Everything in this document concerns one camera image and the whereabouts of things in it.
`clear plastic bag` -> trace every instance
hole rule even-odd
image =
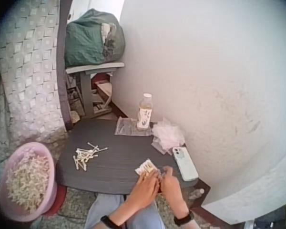
[[[169,149],[185,144],[184,135],[180,127],[171,124],[165,118],[162,122],[153,125],[153,135],[152,146],[162,154],[170,153]]]
[[[152,129],[148,127],[146,130],[139,130],[137,128],[137,120],[132,118],[119,117],[116,124],[115,135],[125,136],[150,136],[152,135]]]

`pink basket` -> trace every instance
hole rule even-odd
[[[20,205],[12,202],[8,198],[8,190],[6,187],[6,180],[7,180],[7,174],[10,168],[14,167],[14,165],[23,158],[23,154],[25,150],[28,148],[34,147],[34,152],[40,156],[47,157],[49,161],[49,167],[50,167],[50,174],[49,174],[49,183],[48,188],[46,191],[46,194],[43,198],[42,203],[37,208],[37,210],[33,213],[30,213],[26,210],[24,210]],[[44,146],[41,143],[38,142],[30,142],[27,144],[22,145],[19,147],[8,159],[5,168],[3,170],[2,178],[0,181],[0,209],[3,212],[5,216],[8,218],[18,221],[18,222],[29,222],[36,219],[38,216],[40,216],[42,213],[47,212],[50,207],[53,205],[54,200],[56,198],[56,192],[57,192],[57,184],[55,182],[55,166],[54,161],[51,153],[47,149],[46,146]]]

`bottle label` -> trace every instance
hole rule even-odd
[[[151,120],[152,110],[151,109],[139,109],[137,127],[140,129],[147,129]]]

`plastic bottle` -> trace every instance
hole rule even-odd
[[[140,108],[138,113],[137,128],[139,130],[146,130],[149,127],[153,110],[152,95],[145,93],[143,99],[140,102]]]
[[[191,192],[191,194],[189,195],[189,199],[190,200],[195,200],[200,198],[204,193],[204,189],[200,188],[200,189],[195,189],[193,192]]]

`gray tabletop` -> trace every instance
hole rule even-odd
[[[182,180],[178,166],[170,155],[162,155],[151,143],[153,136],[114,135],[116,121],[81,120],[72,130],[56,166],[56,180],[59,184],[92,192],[107,194],[129,194],[138,179],[134,171],[146,159],[158,168],[171,166],[178,177],[181,187],[194,186],[198,180]],[[73,155],[76,148],[91,149],[90,142],[108,150],[97,153],[90,159],[87,171],[76,170]]]

